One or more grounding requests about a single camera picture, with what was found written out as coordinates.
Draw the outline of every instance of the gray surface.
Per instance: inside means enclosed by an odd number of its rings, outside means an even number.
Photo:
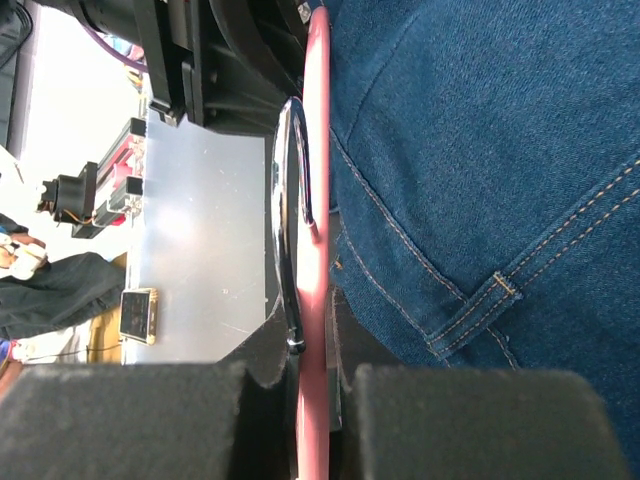
[[[151,114],[129,283],[159,290],[158,337],[124,363],[216,361],[264,322],[264,140]]]

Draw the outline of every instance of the chrome hook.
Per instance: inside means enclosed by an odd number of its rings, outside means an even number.
[[[295,142],[295,148],[291,148],[292,141]],[[307,124],[302,102],[295,97],[287,100],[282,107],[274,138],[271,161],[271,228],[278,288],[289,329],[287,343],[291,353],[300,354],[306,345],[289,236],[287,172],[290,160],[297,161],[299,167],[300,215],[304,223],[317,232],[311,207]]]

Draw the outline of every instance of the denim fabric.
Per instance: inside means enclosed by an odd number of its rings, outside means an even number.
[[[325,3],[360,322],[410,364],[583,375],[640,474],[640,2]]]

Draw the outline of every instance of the person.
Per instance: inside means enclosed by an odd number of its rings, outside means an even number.
[[[0,231],[23,244],[44,242],[0,214]],[[0,268],[11,257],[0,249]],[[17,340],[79,325],[120,304],[125,271],[95,253],[47,263],[26,281],[0,279],[0,338]]]
[[[582,375],[640,475],[640,2],[310,4],[358,320],[412,365]]]

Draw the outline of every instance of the purple cable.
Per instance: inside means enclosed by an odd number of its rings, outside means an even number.
[[[85,27],[84,25],[83,28],[87,31],[89,36],[93,38],[98,43],[98,45],[100,45],[104,49],[104,51],[110,54],[113,58],[124,63],[128,67],[135,68],[142,73],[149,72],[149,69],[144,63],[136,62],[135,60],[131,60],[129,57],[122,55],[120,52],[117,52],[115,49],[111,48],[110,45],[107,45],[107,42],[100,38],[100,36],[96,32],[94,32],[90,28]]]

